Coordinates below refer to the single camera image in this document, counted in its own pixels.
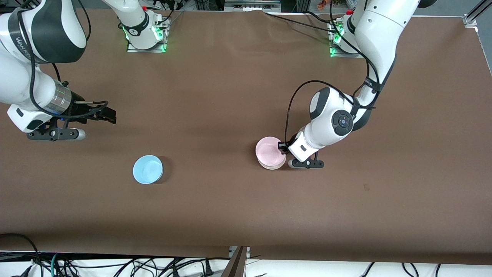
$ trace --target metal frame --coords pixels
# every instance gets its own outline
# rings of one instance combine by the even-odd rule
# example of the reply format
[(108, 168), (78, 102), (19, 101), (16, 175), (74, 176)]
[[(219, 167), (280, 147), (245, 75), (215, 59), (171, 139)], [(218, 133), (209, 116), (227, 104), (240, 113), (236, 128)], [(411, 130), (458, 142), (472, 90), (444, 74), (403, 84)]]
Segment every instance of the metal frame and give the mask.
[(280, 0), (225, 0), (224, 11), (282, 12)]
[(234, 255), (227, 263), (227, 266), (222, 272), (221, 277), (244, 277), (245, 275), (245, 267), (246, 267), (246, 259), (248, 256), (248, 247), (246, 246), (238, 246), (234, 250)]
[(482, 0), (469, 13), (463, 16), (463, 23), (467, 28), (477, 25), (477, 18), (492, 5), (492, 0)]
[(297, 0), (296, 8), (293, 11), (305, 11), (309, 9), (311, 5), (311, 0)]

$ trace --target black cable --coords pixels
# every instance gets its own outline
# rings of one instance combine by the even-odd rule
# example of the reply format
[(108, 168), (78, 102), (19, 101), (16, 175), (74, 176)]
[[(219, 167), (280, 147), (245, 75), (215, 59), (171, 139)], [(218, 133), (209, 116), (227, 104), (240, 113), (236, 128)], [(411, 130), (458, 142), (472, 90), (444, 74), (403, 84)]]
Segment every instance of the black cable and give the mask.
[(441, 268), (441, 264), (437, 264), (437, 267), (435, 268), (435, 277), (438, 277), (440, 268)]
[(155, 264), (154, 259), (152, 259), (152, 263), (154, 264), (155, 276), (157, 276), (157, 274), (158, 274), (159, 272), (157, 272), (157, 265)]
[(348, 42), (348, 40), (346, 38), (344, 38), (341, 34), (340, 34), (340, 31), (338, 30), (338, 28), (335, 26), (335, 21), (333, 20), (333, 14), (332, 14), (332, 8), (333, 8), (333, 1), (330, 1), (330, 20), (331, 20), (331, 24), (333, 25), (335, 31), (337, 32), (337, 34), (340, 36), (340, 38), (345, 41), (345, 43), (347, 43), (348, 46), (352, 47), (352, 49), (354, 49), (359, 55), (361, 55), (369, 64), (370, 66), (372, 67), (372, 69), (374, 70), (374, 75), (376, 75), (376, 81), (378, 83), (379, 82), (379, 74), (377, 73), (377, 70), (376, 70), (376, 67), (374, 66), (374, 64), (370, 61), (370, 59), (362, 54), (361, 51), (359, 51), (354, 45), (352, 45), (350, 42)]
[(334, 33), (335, 32), (333, 30), (328, 30), (328, 29), (321, 28), (321, 27), (318, 27), (318, 26), (309, 25), (309, 24), (302, 23), (302, 22), (299, 22), (299, 21), (295, 21), (295, 20), (292, 20), (292, 19), (288, 19), (288, 18), (285, 18), (285, 17), (276, 16), (274, 14), (269, 14), (269, 13), (265, 13), (265, 14), (266, 15), (269, 15), (269, 16), (272, 16), (272, 17), (275, 17), (275, 18), (282, 19), (282, 20), (286, 20), (286, 21), (290, 21), (290, 22), (293, 22), (293, 23), (297, 23), (297, 24), (301, 24), (301, 25), (304, 25), (304, 26), (308, 26), (308, 27), (311, 27), (311, 28), (315, 28), (315, 29), (318, 29), (318, 30), (326, 31), (326, 32), (329, 32), (329, 33)]
[(58, 67), (56, 64), (54, 63), (51, 63), (51, 65), (53, 65), (53, 68), (55, 69), (55, 72), (57, 73), (57, 79), (58, 79), (58, 82), (61, 82), (62, 79), (60, 78), (60, 72), (58, 71)]
[(362, 84), (360, 87), (358, 87), (354, 93), (352, 93), (352, 98), (355, 98), (355, 94), (364, 86), (364, 84)]
[(202, 270), (203, 270), (203, 277), (206, 277), (206, 272), (205, 272), (205, 266), (203, 265), (203, 262), (200, 262), (200, 264), (202, 265)]
[(350, 42), (348, 42), (340, 33), (340, 31), (338, 30), (338, 28), (335, 26), (335, 21), (333, 20), (333, 15), (332, 15), (332, 6), (333, 6), (333, 1), (330, 2), (330, 20), (324, 20), (322, 19), (321, 17), (317, 16), (315, 13), (311, 12), (311, 11), (305, 11), (303, 13), (307, 13), (307, 14), (310, 14), (312, 16), (314, 16), (317, 20), (321, 21), (321, 22), (324, 22), (324, 23), (331, 23), (334, 27), (334, 33), (337, 33), (341, 39), (343, 39), (343, 41), (345, 41), (345, 43), (347, 43), (348, 46), (352, 47), (352, 49), (354, 49), (359, 55), (361, 55), (372, 67), (372, 69), (374, 70), (374, 74), (376, 75), (376, 81), (379, 83), (379, 76), (377, 74), (377, 70), (376, 70), (376, 67), (374, 66), (374, 64), (369, 60), (369, 58), (362, 54), (361, 51), (359, 51), (354, 45), (352, 45)]
[(366, 272), (361, 277), (367, 277), (367, 275), (369, 274), (370, 269), (372, 268), (372, 266), (374, 264), (375, 264), (375, 262), (370, 263), (369, 266), (368, 266), (368, 268), (366, 269)]
[[(22, 15), (21, 13), (24, 12), (24, 10), (20, 10), (18, 11), (18, 14), (19, 14), (19, 23), (20, 23), (20, 26), (21, 26), (21, 29), (22, 29), (22, 33), (24, 34), (27, 34), (28, 32), (26, 31), (26, 26), (24, 25), (24, 19), (22, 18)], [(90, 112), (87, 112), (87, 113), (83, 113), (83, 114), (79, 114), (79, 115), (59, 115), (59, 114), (55, 114), (55, 113), (52, 113), (52, 112), (49, 112), (45, 109), (43, 109), (37, 102), (36, 102), (36, 99), (34, 99), (34, 79), (35, 79), (35, 76), (36, 76), (36, 64), (35, 64), (35, 61), (34, 61), (34, 53), (32, 51), (32, 47), (31, 47), (31, 42), (29, 40), (29, 36), (28, 35), (25, 35), (25, 39), (26, 39), (26, 48), (28, 50), (28, 53), (30, 55), (30, 58), (31, 58), (31, 82), (30, 82), (30, 85), (29, 85), (29, 98), (31, 99), (31, 102), (32, 104), (37, 108), (39, 109), (40, 111), (48, 114), (48, 115), (51, 115), (55, 118), (81, 118), (81, 117), (86, 117), (86, 116), (91, 116), (91, 115), (94, 115), (95, 113), (101, 111), (102, 109), (104, 109), (107, 105), (108, 105), (108, 102), (107, 101), (100, 101), (100, 102), (93, 102), (92, 104), (102, 104), (100, 107), (97, 107), (93, 110), (91, 110)]]
[(87, 14), (86, 8), (82, 4), (82, 1), (81, 0), (78, 0), (78, 2), (80, 4), (80, 7), (82, 8), (82, 10), (84, 11), (84, 13), (86, 14), (87, 24), (89, 25), (89, 32), (87, 33), (87, 37), (86, 37), (86, 41), (88, 41), (89, 38), (91, 37), (91, 31), (92, 31), (91, 20), (89, 19), (89, 15)]
[(131, 259), (129, 262), (127, 262), (126, 264), (124, 264), (120, 269), (118, 269), (118, 271), (116, 271), (116, 273), (113, 275), (113, 277), (118, 277), (120, 276), (120, 274), (123, 272), (123, 270), (131, 263), (133, 263), (136, 259)]
[(64, 277), (66, 275), (63, 275), (62, 270), (60, 269), (60, 265), (58, 264), (58, 261), (55, 261), (54, 267), (53, 267), (57, 272), (60, 277)]
[(173, 12), (174, 12), (174, 10), (171, 10), (171, 12), (169, 13), (169, 15), (166, 18), (162, 19), (161, 21), (157, 22), (157, 24), (161, 24), (164, 21), (168, 20), (171, 17), (171, 15), (173, 14)]
[(75, 267), (75, 268), (107, 268), (107, 267), (124, 266), (126, 263), (124, 263), (124, 264), (116, 264), (116, 265), (103, 265), (103, 266), (79, 266), (79, 265), (72, 264), (72, 262), (70, 262), (70, 264), (71, 264), (72, 267)]
[(26, 2), (24, 2), (22, 5), (21, 5), (21, 8), (25, 8), (27, 7), (29, 4), (31, 4), (32, 0), (27, 0)]
[(70, 260), (67, 260), (67, 265), (68, 265), (68, 269), (70, 270), (70, 272), (72, 273), (72, 276), (73, 277), (77, 277), (79, 275), (79, 271), (78, 269), (72, 264), (72, 261)]
[(417, 268), (413, 265), (413, 263), (410, 263), (410, 265), (413, 267), (413, 270), (415, 270), (415, 275), (410, 274), (408, 270), (405, 267), (405, 263), (401, 263), (401, 267), (403, 267), (403, 270), (410, 276), (410, 277), (419, 277), (419, 272), (417, 271)]
[[(347, 100), (350, 104), (354, 104), (348, 97), (347, 95), (345, 95), (345, 93), (341, 92), (338, 88), (336, 88), (334, 85), (330, 84), (330, 83), (327, 83), (327, 82), (324, 82), (324, 81), (320, 81), (320, 80), (311, 80), (311, 81), (307, 81), (307, 82), (304, 82), (302, 83), (302, 85), (300, 85), (296, 91), (294, 92), (294, 94), (292, 95), (291, 99), (290, 99), (290, 102), (289, 102), (289, 108), (287, 109), (287, 119), (285, 121), (285, 132), (284, 132), (284, 142), (287, 143), (287, 129), (289, 127), (289, 115), (290, 115), (290, 108), (292, 106), (292, 101), (294, 100), (294, 97), (296, 96), (297, 92), (302, 88), (304, 87), (305, 85), (309, 84), (309, 83), (321, 83), (321, 84), (324, 84), (324, 85), (327, 85), (333, 89), (335, 89), (338, 94), (340, 94), (340, 96), (342, 98), (344, 98), (345, 100)], [(375, 107), (371, 107), (370, 105), (369, 106), (361, 106), (360, 108), (364, 108), (364, 109), (375, 109)]]
[(143, 269), (143, 270), (148, 270), (148, 269), (145, 269), (143, 268), (147, 263), (149, 263), (150, 261), (154, 260), (154, 258), (151, 258), (149, 260), (147, 260), (147, 262), (145, 263), (140, 263), (137, 261), (137, 264), (138, 264), (138, 267), (135, 267), (135, 262), (133, 263), (133, 270), (130, 274), (130, 277), (134, 277), (135, 276), (135, 273), (139, 270), (139, 269)]
[[(23, 238), (23, 239), (27, 240), (29, 242), (29, 244), (32, 246), (32, 248), (34, 249), (34, 253), (36, 255), (38, 262), (42, 263), (41, 257), (39, 256), (39, 251), (37, 250), (36, 245), (31, 241), (30, 238), (28, 238), (27, 236), (24, 236), (22, 234), (16, 234), (16, 233), (0, 234), (0, 239), (1, 238), (7, 238), (7, 237), (18, 237), (18, 238)], [(41, 268), (41, 277), (43, 277), (43, 276), (44, 276), (44, 270)]]
[(210, 259), (205, 258), (205, 259), (189, 260), (189, 261), (186, 261), (182, 264), (176, 265), (176, 268), (173, 269), (173, 271), (170, 274), (168, 274), (166, 277), (170, 277), (175, 271), (177, 272), (178, 270), (180, 270), (183, 267), (186, 267), (186, 266), (189, 266), (191, 264), (198, 263), (198, 262), (201, 263), (202, 261), (206, 261), (206, 260), (229, 260), (229, 258), (210, 258)]
[(172, 267), (172, 265), (173, 265), (174, 263), (180, 262), (180, 261), (182, 261), (182, 260), (184, 260), (184, 258), (181, 258), (181, 257), (179, 257), (179, 258), (174, 258), (174, 259), (173, 259), (173, 260), (172, 260), (169, 264), (167, 264), (167, 266), (165, 266), (165, 267), (162, 269), (161, 273), (160, 273), (159, 275), (157, 275), (157, 277), (161, 277), (162, 275), (164, 275), (164, 274), (165, 274), (165, 273), (166, 273), (166, 272), (167, 272), (167, 271), (168, 271), (168, 270)]

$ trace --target brown table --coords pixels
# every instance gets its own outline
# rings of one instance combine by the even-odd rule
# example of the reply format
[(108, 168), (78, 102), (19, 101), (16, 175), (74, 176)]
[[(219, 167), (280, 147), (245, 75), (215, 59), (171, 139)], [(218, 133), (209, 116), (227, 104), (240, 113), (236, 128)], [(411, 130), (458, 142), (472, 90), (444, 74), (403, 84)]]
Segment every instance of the brown table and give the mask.
[[(210, 257), (249, 245), (275, 259), (492, 263), (492, 77), (460, 18), (410, 21), (377, 110), (320, 151), (324, 169), (268, 171), (254, 146), (282, 137), (295, 88), (320, 79), (351, 93), (364, 60), (332, 58), (323, 31), (259, 11), (186, 12), (167, 53), (126, 53), (114, 13), (89, 14), (86, 53), (61, 76), (108, 100), (118, 123), (73, 124), (84, 141), (30, 141), (1, 105), (0, 232), (45, 251)], [(296, 97), (289, 136), (320, 88)], [(132, 177), (146, 154), (164, 161), (160, 184)]]

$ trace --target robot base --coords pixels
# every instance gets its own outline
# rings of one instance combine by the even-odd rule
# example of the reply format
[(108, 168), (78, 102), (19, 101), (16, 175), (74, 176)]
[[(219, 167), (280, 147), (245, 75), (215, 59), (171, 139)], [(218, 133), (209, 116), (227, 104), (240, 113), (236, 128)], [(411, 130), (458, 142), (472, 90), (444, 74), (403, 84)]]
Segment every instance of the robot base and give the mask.
[(162, 34), (163, 39), (159, 41), (156, 45), (154, 45), (154, 47), (151, 47), (149, 49), (137, 49), (130, 42), (128, 42), (128, 45), (126, 46), (126, 51), (129, 53), (166, 53), (170, 26), (171, 18), (168, 18), (162, 23), (161, 28), (163, 29), (158, 32), (159, 35)]
[[(341, 31), (343, 35), (344, 32), (342, 27), (343, 21), (341, 20), (341, 18), (335, 19), (335, 24), (339, 26), (338, 29)], [(332, 24), (327, 23), (326, 25), (329, 30), (335, 30), (335, 27)], [(330, 57), (362, 58), (362, 56), (359, 55), (358, 53), (347, 53), (343, 51), (337, 43), (340, 42), (340, 40), (341, 38), (339, 37), (338, 34), (328, 33), (328, 41), (330, 43)]]

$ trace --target cable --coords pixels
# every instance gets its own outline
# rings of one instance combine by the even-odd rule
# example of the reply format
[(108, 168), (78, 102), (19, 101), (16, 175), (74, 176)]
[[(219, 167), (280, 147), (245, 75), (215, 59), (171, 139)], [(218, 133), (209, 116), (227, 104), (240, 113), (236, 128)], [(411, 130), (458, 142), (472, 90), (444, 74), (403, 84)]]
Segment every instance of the cable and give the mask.
[(205, 261), (205, 260), (229, 260), (229, 258), (210, 258), (210, 259), (205, 258), (205, 259), (189, 260), (189, 261), (183, 262), (182, 264), (176, 265), (176, 268), (173, 268), (172, 272), (169, 273), (166, 277), (170, 277), (174, 272), (177, 272), (178, 270), (180, 270), (181, 268), (183, 268), (185, 266), (189, 266), (191, 264), (198, 263), (198, 262), (201, 263), (202, 261)]
[(92, 31), (92, 27), (91, 27), (91, 20), (89, 19), (89, 15), (87, 14), (87, 11), (86, 11), (86, 8), (84, 7), (84, 5), (82, 4), (82, 1), (81, 0), (77, 0), (80, 4), (80, 6), (82, 7), (82, 10), (84, 11), (84, 13), (86, 14), (86, 18), (87, 18), (87, 24), (89, 25), (89, 32), (87, 33), (87, 37), (86, 37), (86, 41), (89, 40), (89, 38), (91, 37), (91, 31)]
[(437, 267), (435, 268), (435, 277), (438, 277), (440, 268), (441, 268), (441, 264), (437, 264)]
[(115, 264), (115, 265), (103, 265), (103, 266), (79, 266), (79, 265), (74, 265), (72, 262), (69, 262), (72, 267), (75, 268), (107, 268), (107, 267), (119, 267), (119, 266), (124, 266), (125, 264)]
[(161, 21), (157, 22), (157, 24), (161, 24), (162, 22), (168, 20), (171, 17), (171, 15), (173, 14), (173, 12), (174, 12), (174, 10), (171, 10), (171, 12), (169, 13), (169, 15), (166, 18), (162, 19)]
[(372, 262), (369, 264), (368, 268), (366, 269), (366, 272), (361, 276), (361, 277), (367, 277), (367, 275), (369, 274), (369, 271), (370, 269), (372, 268), (372, 266), (375, 264), (376, 262)]
[(417, 268), (413, 265), (413, 263), (410, 263), (410, 265), (413, 267), (413, 270), (415, 270), (415, 275), (410, 274), (408, 270), (405, 267), (405, 263), (401, 263), (401, 267), (403, 267), (403, 270), (410, 276), (410, 277), (419, 277), (419, 272), (417, 271)]
[(32, 0), (27, 0), (26, 2), (24, 2), (22, 5), (21, 5), (21, 8), (25, 8), (27, 7), (30, 3), (32, 2)]
[[(20, 10), (18, 11), (19, 13), (19, 23), (20, 23), (20, 26), (21, 26), (21, 29), (22, 29), (22, 33), (24, 34), (27, 34), (28, 32), (26, 31), (26, 26), (24, 25), (24, 19), (22, 18), (22, 12), (24, 12), (24, 10)], [(102, 109), (104, 109), (107, 105), (108, 105), (108, 102), (107, 101), (100, 101), (100, 102), (93, 102), (92, 104), (102, 104), (100, 107), (97, 107), (95, 109), (93, 109), (92, 111), (90, 112), (87, 112), (87, 113), (83, 113), (83, 114), (79, 114), (79, 115), (59, 115), (59, 114), (55, 114), (55, 113), (52, 113), (52, 112), (49, 112), (45, 109), (43, 109), (37, 102), (36, 102), (36, 99), (34, 99), (34, 79), (35, 79), (35, 76), (36, 76), (36, 64), (35, 64), (35, 61), (34, 61), (34, 53), (32, 51), (32, 47), (31, 47), (31, 42), (29, 40), (29, 36), (28, 35), (25, 35), (25, 39), (26, 39), (26, 48), (29, 52), (29, 55), (30, 55), (30, 58), (31, 58), (31, 82), (30, 82), (30, 85), (29, 85), (29, 98), (31, 99), (31, 102), (32, 104), (37, 108), (39, 109), (40, 111), (48, 114), (48, 115), (51, 115), (55, 118), (82, 118), (82, 117), (86, 117), (86, 116), (91, 116), (91, 115), (94, 115), (96, 114), (97, 112), (101, 111)]]
[[(0, 239), (1, 238), (6, 238), (6, 237), (18, 237), (18, 238), (23, 238), (23, 239), (27, 240), (29, 242), (29, 244), (32, 246), (32, 248), (34, 249), (34, 253), (36, 255), (36, 258), (37, 258), (38, 262), (39, 263), (42, 263), (41, 257), (39, 256), (39, 251), (37, 250), (36, 245), (31, 241), (30, 238), (28, 238), (27, 236), (24, 236), (22, 234), (16, 234), (16, 233), (0, 234)], [(43, 272), (44, 272), (44, 270), (41, 268), (41, 277), (44, 276), (44, 273)]]
[(53, 65), (53, 68), (55, 69), (55, 72), (57, 73), (57, 79), (58, 79), (58, 82), (61, 82), (62, 79), (60, 78), (60, 72), (58, 71), (58, 67), (56, 64), (54, 63), (51, 63), (51, 65)]
[(330, 20), (331, 20), (332, 25), (334, 26), (335, 31), (336, 31), (336, 32), (337, 32), (337, 34), (341, 37), (341, 39), (342, 39), (343, 41), (345, 41), (345, 43), (347, 43), (347, 45), (348, 45), (348, 46), (352, 47), (352, 48), (353, 48), (353, 49), (354, 49), (354, 50), (355, 50), (355, 51), (356, 51), (359, 55), (361, 55), (361, 56), (362, 56), (362, 57), (363, 57), (363, 58), (364, 58), (364, 59), (365, 59), (365, 60), (366, 60), (366, 61), (370, 64), (370, 66), (371, 66), (371, 67), (372, 67), (372, 69), (374, 70), (374, 75), (376, 75), (376, 81), (377, 81), (378, 83), (380, 83), (380, 82), (379, 82), (379, 74), (377, 73), (376, 67), (375, 67), (375, 66), (374, 66), (374, 64), (370, 61), (370, 59), (369, 59), (366, 55), (362, 54), (362, 52), (361, 52), (361, 51), (359, 51), (359, 50), (358, 50), (358, 49), (357, 49), (354, 45), (352, 45), (350, 42), (348, 42), (348, 40), (347, 40), (346, 38), (344, 38), (344, 37), (340, 34), (340, 31), (338, 30), (338, 28), (337, 28), (337, 27), (335, 27), (335, 21), (333, 20), (332, 8), (333, 8), (333, 1), (330, 1)]
[(147, 271), (150, 271), (146, 268), (143, 268), (144, 265), (146, 265), (147, 263), (149, 263), (150, 261), (154, 260), (154, 258), (151, 258), (149, 260), (147, 260), (147, 262), (145, 263), (140, 263), (137, 261), (137, 264), (138, 264), (138, 267), (135, 267), (135, 262), (133, 262), (133, 270), (132, 272), (130, 273), (130, 277), (134, 277), (135, 276), (135, 273), (139, 270), (139, 269), (143, 269), (143, 270), (147, 270)]
[(136, 259), (131, 259), (129, 262), (127, 262), (126, 264), (124, 264), (120, 269), (118, 269), (118, 271), (116, 271), (116, 273), (113, 275), (113, 277), (118, 277), (120, 276), (120, 274), (123, 272), (123, 270), (131, 263), (133, 263)]
[(55, 255), (53, 255), (53, 258), (51, 259), (51, 277), (55, 277), (55, 259), (57, 257), (58, 253), (55, 253)]
[[(304, 82), (302, 85), (300, 85), (296, 91), (294, 92), (294, 94), (292, 95), (291, 99), (290, 99), (290, 102), (289, 102), (289, 108), (287, 109), (287, 119), (285, 121), (285, 132), (284, 132), (284, 142), (287, 143), (287, 128), (289, 127), (289, 115), (290, 115), (290, 108), (292, 106), (292, 101), (294, 100), (294, 97), (296, 96), (297, 92), (302, 88), (304, 87), (305, 85), (309, 84), (309, 83), (321, 83), (321, 84), (324, 84), (324, 85), (327, 85), (329, 86), (330, 88), (333, 88), (335, 89), (338, 94), (340, 94), (340, 96), (342, 98), (344, 98), (345, 100), (347, 100), (350, 104), (354, 104), (353, 101), (351, 101), (347, 95), (345, 95), (345, 93), (341, 92), (338, 88), (336, 88), (334, 85), (330, 84), (330, 83), (327, 83), (327, 82), (324, 82), (324, 81), (320, 81), (320, 80), (311, 80), (311, 81), (307, 81), (307, 82)], [(369, 106), (361, 106), (360, 108), (364, 108), (364, 109), (375, 109), (375, 107), (371, 107), (370, 105)]]
[(355, 94), (364, 86), (364, 84), (362, 84), (360, 87), (358, 87), (354, 93), (352, 93), (352, 98), (355, 98)]
[(294, 5), (294, 7), (292, 8), (292, 10), (290, 11), (291, 13), (293, 13), (293, 12), (296, 10), (296, 8), (297, 8), (297, 4), (299, 4), (299, 2), (298, 2), (298, 1), (296, 1), (296, 4)]
[(361, 51), (359, 51), (354, 45), (352, 45), (350, 42), (348, 42), (347, 39), (345, 39), (340, 31), (338, 30), (337, 27), (335, 27), (335, 21), (333, 20), (333, 15), (332, 15), (332, 6), (333, 6), (333, 1), (330, 2), (330, 20), (324, 20), (322, 19), (321, 17), (317, 16), (315, 13), (311, 12), (311, 11), (305, 11), (304, 13), (307, 13), (307, 14), (310, 14), (312, 16), (314, 16), (317, 20), (321, 21), (321, 22), (324, 22), (324, 23), (331, 23), (333, 26), (334, 26), (334, 29), (335, 29), (335, 33), (337, 33), (340, 38), (345, 41), (345, 43), (347, 43), (348, 46), (352, 47), (352, 49), (354, 49), (359, 55), (361, 55), (369, 64), (370, 66), (372, 67), (372, 69), (374, 70), (374, 74), (376, 75), (376, 81), (379, 83), (379, 75), (377, 73), (377, 70), (376, 70), (376, 67), (374, 66), (374, 64), (370, 61), (370, 59), (362, 54)]
[(265, 14), (266, 15), (269, 15), (269, 16), (272, 16), (272, 17), (275, 17), (275, 18), (282, 19), (282, 20), (286, 20), (286, 21), (290, 21), (290, 22), (293, 22), (293, 23), (297, 23), (297, 24), (301, 24), (301, 25), (304, 25), (304, 26), (308, 26), (308, 27), (311, 27), (311, 28), (315, 28), (315, 29), (318, 29), (318, 30), (326, 31), (326, 32), (329, 32), (329, 33), (334, 33), (335, 32), (333, 30), (328, 30), (328, 29), (321, 28), (321, 27), (318, 27), (318, 26), (309, 25), (309, 24), (302, 23), (302, 22), (299, 22), (299, 21), (295, 21), (295, 20), (292, 20), (292, 19), (288, 19), (288, 18), (285, 18), (285, 17), (276, 16), (274, 14), (270, 14), (270, 13), (265, 13)]
[(155, 276), (157, 276), (158, 272), (157, 272), (157, 265), (155, 264), (155, 261), (152, 259), (152, 263), (154, 264), (154, 268), (155, 268)]

